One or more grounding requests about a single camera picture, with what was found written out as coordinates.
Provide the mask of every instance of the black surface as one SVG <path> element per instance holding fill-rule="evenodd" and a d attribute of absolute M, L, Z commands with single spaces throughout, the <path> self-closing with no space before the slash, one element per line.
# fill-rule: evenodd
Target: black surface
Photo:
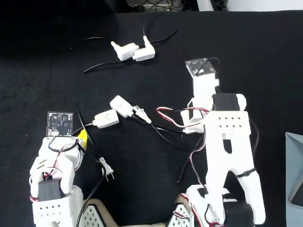
<path fill-rule="evenodd" d="M 213 109 L 217 111 L 238 111 L 240 110 L 236 94 L 214 94 Z"/>
<path fill-rule="evenodd" d="M 251 206 L 245 202 L 225 202 L 225 227 L 254 227 Z"/>
<path fill-rule="evenodd" d="M 223 146 L 224 146 L 225 151 L 228 154 L 232 153 L 232 141 L 231 140 L 223 140 Z"/>
<path fill-rule="evenodd" d="M 198 188 L 198 192 L 202 197 L 204 197 L 205 194 L 207 194 L 206 188 Z"/>
<path fill-rule="evenodd" d="M 125 0 L 3 0 L 1 1 L 0 17 L 23 16 L 35 20 L 53 18 L 62 15 L 95 15 L 113 12 L 130 12 Z"/>
<path fill-rule="evenodd" d="M 115 15 L 96 20 L 63 19 L 52 23 L 1 21 L 0 135 L 1 223 L 32 226 L 29 169 L 45 135 L 48 110 L 82 112 L 85 123 L 110 109 L 121 95 L 164 123 L 155 109 L 180 109 L 192 97 L 192 79 L 185 60 L 218 57 L 220 89 L 242 93 L 247 110 L 260 130 L 255 155 L 267 212 L 264 226 L 285 226 L 285 131 L 303 134 L 301 105 L 303 12 L 272 13 L 163 13 L 149 23 L 151 40 L 178 29 L 169 41 L 155 45 L 155 59 L 86 75 L 94 64 L 116 61 L 106 42 L 69 47 L 82 38 L 103 35 L 120 45 L 142 43 L 142 24 L 153 14 Z M 175 149 L 153 129 L 131 119 L 108 129 L 89 130 L 104 157 L 115 170 L 115 180 L 104 182 L 95 195 L 119 225 L 157 223 L 171 216 L 174 201 L 196 183 L 188 167 L 177 184 L 187 152 Z M 183 138 L 189 141 L 192 136 Z M 205 155 L 194 162 L 204 179 Z M 101 170 L 85 158 L 76 184 L 86 197 Z M 227 187 L 236 196 L 234 176 Z"/>
<path fill-rule="evenodd" d="M 39 201 L 57 200 L 64 197 L 60 188 L 61 179 L 52 179 L 39 183 Z"/>
<path fill-rule="evenodd" d="M 231 194 L 231 193 L 227 193 L 227 194 L 224 194 L 223 195 L 223 200 L 226 199 L 226 200 L 230 200 L 230 199 L 235 199 L 236 197 Z"/>

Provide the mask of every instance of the perforated white plate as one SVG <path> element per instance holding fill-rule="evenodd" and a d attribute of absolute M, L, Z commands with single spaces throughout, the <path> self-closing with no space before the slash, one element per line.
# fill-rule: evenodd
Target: perforated white plate
<path fill-rule="evenodd" d="M 89 205 L 87 207 L 81 219 L 83 220 L 84 227 L 106 227 L 94 205 Z"/>
<path fill-rule="evenodd" d="M 181 215 L 184 215 L 187 217 L 189 216 L 189 213 L 183 204 L 178 204 L 175 211 Z M 182 219 L 182 218 L 176 217 L 173 214 L 167 227 L 190 227 L 189 219 L 188 218 Z"/>

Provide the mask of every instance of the yellow connector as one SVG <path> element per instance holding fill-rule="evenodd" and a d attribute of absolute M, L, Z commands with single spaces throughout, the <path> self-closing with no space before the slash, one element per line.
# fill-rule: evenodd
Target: yellow connector
<path fill-rule="evenodd" d="M 86 149 L 87 133 L 85 132 L 84 129 L 81 130 L 80 134 L 78 135 L 78 138 L 83 140 L 83 148 Z"/>

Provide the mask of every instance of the robotic arm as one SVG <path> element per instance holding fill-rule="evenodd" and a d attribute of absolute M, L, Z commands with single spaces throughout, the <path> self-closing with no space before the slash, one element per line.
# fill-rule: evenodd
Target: robotic arm
<path fill-rule="evenodd" d="M 30 169 L 30 198 L 36 227 L 76 226 L 83 194 L 72 184 L 82 163 L 81 148 L 86 148 L 86 138 L 71 136 L 72 117 L 72 113 L 49 113 L 55 125 L 50 121 L 49 127 L 48 120 L 48 136 Z"/>
<path fill-rule="evenodd" d="M 194 97 L 188 107 L 203 107 L 211 111 L 206 113 L 193 109 L 181 112 L 184 125 L 193 125 L 185 127 L 185 133 L 205 133 L 208 166 L 206 188 L 192 185 L 185 196 L 196 209 L 203 226 L 208 226 L 209 222 L 226 227 L 263 224 L 265 208 L 251 152 L 250 120 L 244 111 L 246 99 L 241 94 L 216 94 L 219 80 L 209 59 L 187 61 L 186 67 L 193 78 L 194 88 Z M 226 199 L 229 192 L 223 186 L 229 171 L 237 176 L 245 192 L 246 203 L 231 201 L 230 196 Z"/>

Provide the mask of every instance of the white bracket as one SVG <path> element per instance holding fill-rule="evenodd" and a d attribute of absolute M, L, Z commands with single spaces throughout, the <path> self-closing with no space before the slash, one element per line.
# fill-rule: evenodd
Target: white bracket
<path fill-rule="evenodd" d="M 35 198 L 38 197 L 39 182 L 43 181 L 42 172 L 50 171 L 55 162 L 56 168 L 59 170 L 54 170 L 52 177 L 53 179 L 61 179 L 60 187 L 64 194 L 70 193 L 75 171 L 80 167 L 83 160 L 83 153 L 79 151 L 77 146 L 66 152 L 61 152 L 58 156 L 58 152 L 51 151 L 48 148 L 52 139 L 53 137 L 45 137 L 43 139 L 39 149 L 39 156 L 36 157 L 29 171 L 31 175 L 29 180 L 31 195 Z M 79 140 L 79 144 L 83 146 L 83 140 L 77 137 L 56 137 L 51 146 L 54 149 L 68 148 L 76 140 Z"/>
<path fill-rule="evenodd" d="M 205 220 L 205 211 L 207 209 L 207 206 L 209 204 L 208 202 L 208 194 L 205 194 L 205 196 L 201 196 L 199 193 L 199 189 L 203 189 L 203 185 L 191 185 L 186 190 L 186 195 L 188 196 L 188 203 L 195 208 L 197 211 L 197 214 L 199 216 L 199 219 L 202 222 L 202 225 L 207 227 L 209 226 L 207 221 Z M 229 191 L 226 188 L 223 188 L 221 191 L 221 195 L 229 194 Z M 236 199 L 224 199 L 224 202 L 236 202 Z M 213 214 L 212 208 L 210 207 L 209 210 L 206 213 L 206 218 L 209 222 L 217 222 L 216 216 Z M 194 226 L 194 220 L 191 221 L 191 226 Z"/>
<path fill-rule="evenodd" d="M 36 227 L 56 226 L 57 223 L 62 227 L 75 227 L 82 204 L 82 191 L 73 185 L 71 193 L 62 199 L 33 202 L 34 223 Z"/>
<path fill-rule="evenodd" d="M 186 217 L 189 217 L 190 215 L 183 204 L 178 204 L 174 211 Z M 167 227 L 190 227 L 190 223 L 192 223 L 192 221 L 190 221 L 191 219 L 192 217 L 180 218 L 173 214 Z"/>
<path fill-rule="evenodd" d="M 215 87 L 219 86 L 216 71 L 208 58 L 195 59 L 185 62 L 186 68 L 193 79 L 193 90 L 199 107 L 211 110 Z"/>
<path fill-rule="evenodd" d="M 240 175 L 254 169 L 249 138 L 251 133 L 249 117 L 246 111 L 211 111 L 204 120 L 208 166 L 206 185 L 209 202 L 219 223 L 223 224 L 225 212 L 222 189 L 227 173 L 232 171 L 235 175 Z M 231 154 L 224 149 L 223 140 L 230 140 Z M 238 180 L 245 192 L 246 202 L 253 210 L 254 223 L 263 224 L 265 208 L 258 173 L 254 171 Z"/>
<path fill-rule="evenodd" d="M 88 205 L 81 217 L 83 227 L 104 227 L 102 217 L 95 205 Z"/>

